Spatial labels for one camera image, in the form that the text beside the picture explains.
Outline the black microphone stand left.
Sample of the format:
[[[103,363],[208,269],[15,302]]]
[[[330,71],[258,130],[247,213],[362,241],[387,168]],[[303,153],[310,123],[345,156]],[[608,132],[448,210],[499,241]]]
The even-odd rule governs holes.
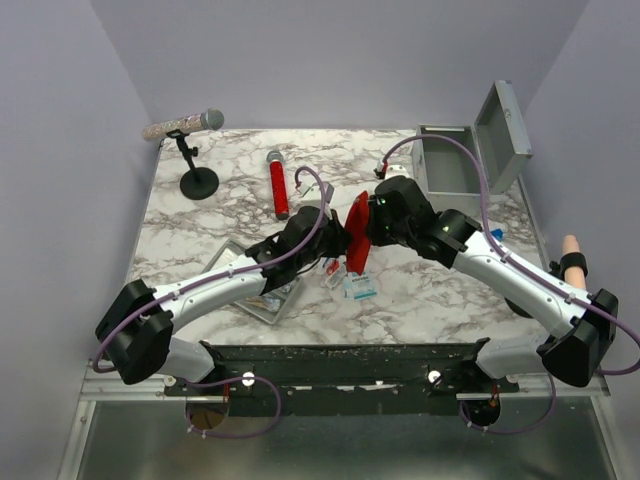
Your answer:
[[[166,134],[167,138],[176,142],[179,152],[188,165],[188,170],[180,179],[180,191],[190,200],[204,200],[211,197],[219,187],[218,175],[207,167],[196,167],[193,159],[198,156],[197,147],[190,147],[186,138],[188,133],[173,130]]]

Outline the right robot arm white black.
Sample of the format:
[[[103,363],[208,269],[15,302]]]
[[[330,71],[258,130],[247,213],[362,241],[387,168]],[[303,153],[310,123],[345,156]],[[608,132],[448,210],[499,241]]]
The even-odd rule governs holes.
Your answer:
[[[464,213],[435,212],[411,178],[382,181],[369,201],[368,233],[373,245],[402,245],[426,260],[466,274],[538,321],[542,335],[488,340],[460,367],[460,379],[480,392],[508,375],[549,373],[585,387],[615,338],[607,320],[618,299],[605,289],[589,293],[535,267],[496,245]]]

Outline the grey plastic divided tray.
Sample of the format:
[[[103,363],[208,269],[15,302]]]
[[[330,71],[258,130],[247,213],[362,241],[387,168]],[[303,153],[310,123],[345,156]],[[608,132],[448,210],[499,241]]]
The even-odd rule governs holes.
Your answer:
[[[227,239],[208,261],[202,273],[208,273],[222,264],[233,262],[244,253],[245,249],[246,247],[241,243]],[[233,305],[266,324],[274,325],[292,307],[301,289],[301,279],[296,278],[264,295],[241,299],[234,302]]]

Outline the grey metal medicine case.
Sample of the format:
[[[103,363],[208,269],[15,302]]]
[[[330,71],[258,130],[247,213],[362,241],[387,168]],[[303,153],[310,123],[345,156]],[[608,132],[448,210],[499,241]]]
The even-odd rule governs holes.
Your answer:
[[[468,150],[484,168],[491,195],[506,193],[533,156],[516,94],[509,80],[491,87],[471,125],[420,125],[412,147],[413,178],[435,211],[480,210],[479,175]]]

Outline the cotton swabs bag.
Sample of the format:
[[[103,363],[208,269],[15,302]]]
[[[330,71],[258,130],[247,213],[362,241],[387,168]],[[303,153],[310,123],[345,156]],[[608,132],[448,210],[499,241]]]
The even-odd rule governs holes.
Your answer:
[[[282,306],[282,300],[278,297],[251,297],[246,299],[245,302],[255,308],[263,309],[269,312],[277,312]]]

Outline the beige microphone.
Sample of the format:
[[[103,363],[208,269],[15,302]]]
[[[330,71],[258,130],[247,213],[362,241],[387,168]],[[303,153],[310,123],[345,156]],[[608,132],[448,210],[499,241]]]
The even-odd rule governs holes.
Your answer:
[[[562,252],[560,267],[563,279],[571,286],[586,289],[588,266],[586,257],[581,252],[579,242],[574,235],[564,237]]]

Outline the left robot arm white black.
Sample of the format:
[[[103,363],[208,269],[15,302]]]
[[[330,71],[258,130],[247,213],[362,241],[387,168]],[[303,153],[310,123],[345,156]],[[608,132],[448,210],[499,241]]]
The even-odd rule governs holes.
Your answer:
[[[126,385],[163,373],[186,379],[201,395],[212,394],[222,380],[213,354],[175,333],[222,306],[291,283],[306,265],[345,254],[351,240],[336,211],[303,207],[282,231],[216,269],[156,287],[131,281],[96,327],[96,357],[107,358]]]

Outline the small sachet packet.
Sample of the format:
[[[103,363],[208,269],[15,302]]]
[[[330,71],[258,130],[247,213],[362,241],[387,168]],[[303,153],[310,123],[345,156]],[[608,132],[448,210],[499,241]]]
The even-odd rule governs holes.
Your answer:
[[[334,272],[332,272],[325,280],[325,286],[331,290],[335,289],[346,277],[347,268],[345,264],[341,264]]]

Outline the red first aid pouch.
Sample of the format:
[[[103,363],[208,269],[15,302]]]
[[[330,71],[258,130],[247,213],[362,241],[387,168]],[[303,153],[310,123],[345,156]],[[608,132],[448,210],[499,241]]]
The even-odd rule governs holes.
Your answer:
[[[364,191],[354,200],[344,225],[351,236],[346,250],[346,267],[349,273],[361,275],[365,270],[371,248],[371,240],[367,233],[369,217],[369,194]]]

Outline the black mounting rail base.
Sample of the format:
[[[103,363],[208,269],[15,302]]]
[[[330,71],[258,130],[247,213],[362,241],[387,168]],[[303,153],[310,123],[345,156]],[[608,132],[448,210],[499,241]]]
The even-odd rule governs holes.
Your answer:
[[[211,372],[194,383],[176,377],[164,389],[192,403],[220,400],[233,416],[454,415],[457,397],[499,414],[501,389],[476,365],[482,341],[462,344],[218,345],[206,344]]]

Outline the silver glitter microphone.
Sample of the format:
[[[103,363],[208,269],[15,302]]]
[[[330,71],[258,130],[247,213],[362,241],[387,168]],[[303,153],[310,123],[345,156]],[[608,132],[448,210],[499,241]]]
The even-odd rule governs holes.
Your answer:
[[[199,131],[217,131],[224,125],[225,117],[220,110],[208,109],[207,111],[170,120],[151,124],[145,127],[141,133],[145,141],[153,141],[166,137],[170,132],[178,130],[184,134],[191,134]]]

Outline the red glitter microphone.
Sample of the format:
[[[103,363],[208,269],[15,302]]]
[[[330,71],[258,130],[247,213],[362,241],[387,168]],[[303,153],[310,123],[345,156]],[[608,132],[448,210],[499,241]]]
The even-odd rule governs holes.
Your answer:
[[[278,150],[272,150],[267,154],[274,212],[278,220],[286,220],[289,218],[289,202],[283,160],[284,157]]]

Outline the teal white wipe packet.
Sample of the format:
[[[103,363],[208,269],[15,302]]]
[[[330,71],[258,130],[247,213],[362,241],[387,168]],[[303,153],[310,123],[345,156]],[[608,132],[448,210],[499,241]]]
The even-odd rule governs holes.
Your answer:
[[[348,273],[342,281],[342,289],[343,297],[351,300],[364,300],[377,295],[375,282],[367,273]]]

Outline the red small scissors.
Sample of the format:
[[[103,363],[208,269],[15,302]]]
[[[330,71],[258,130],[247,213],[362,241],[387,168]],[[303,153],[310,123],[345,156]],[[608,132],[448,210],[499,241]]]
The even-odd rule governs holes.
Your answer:
[[[337,271],[340,268],[340,264],[341,262],[339,259],[327,260],[324,265],[325,273],[327,275],[332,275],[335,271]]]

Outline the blue white small box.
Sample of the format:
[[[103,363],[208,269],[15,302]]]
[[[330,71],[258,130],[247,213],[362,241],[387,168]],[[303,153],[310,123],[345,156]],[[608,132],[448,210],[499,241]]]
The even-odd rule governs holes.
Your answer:
[[[504,232],[500,228],[492,230],[491,234],[496,240],[498,240],[498,241],[502,241],[503,240]]]

